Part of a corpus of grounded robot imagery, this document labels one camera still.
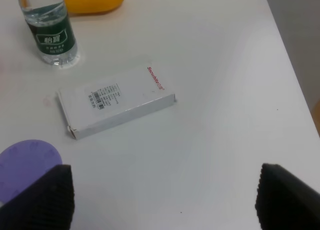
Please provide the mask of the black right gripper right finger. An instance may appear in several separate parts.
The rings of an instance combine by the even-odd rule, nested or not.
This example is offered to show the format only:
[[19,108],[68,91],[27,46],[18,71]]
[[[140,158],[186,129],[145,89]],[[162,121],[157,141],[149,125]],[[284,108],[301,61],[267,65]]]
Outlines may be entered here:
[[278,164],[262,165],[255,209],[261,229],[320,228],[320,194]]

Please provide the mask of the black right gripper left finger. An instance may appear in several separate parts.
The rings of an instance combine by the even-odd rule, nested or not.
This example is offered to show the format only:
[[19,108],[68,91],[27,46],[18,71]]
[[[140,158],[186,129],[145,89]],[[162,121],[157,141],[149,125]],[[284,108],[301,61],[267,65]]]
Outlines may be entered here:
[[1,229],[70,229],[75,190],[70,165],[56,165],[0,208]]

